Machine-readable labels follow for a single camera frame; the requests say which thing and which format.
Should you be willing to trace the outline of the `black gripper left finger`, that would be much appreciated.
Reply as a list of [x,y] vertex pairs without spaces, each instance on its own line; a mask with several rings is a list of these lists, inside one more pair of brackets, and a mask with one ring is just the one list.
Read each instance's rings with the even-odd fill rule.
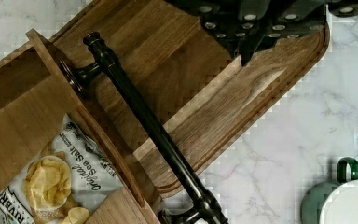
[[204,31],[246,65],[280,39],[313,34],[326,24],[324,0],[180,0]]

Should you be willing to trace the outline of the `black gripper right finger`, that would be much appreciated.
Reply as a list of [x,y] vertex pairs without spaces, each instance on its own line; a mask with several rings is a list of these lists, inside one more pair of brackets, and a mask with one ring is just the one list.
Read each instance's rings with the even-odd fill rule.
[[353,17],[358,15],[358,0],[329,0],[328,10],[337,17]]

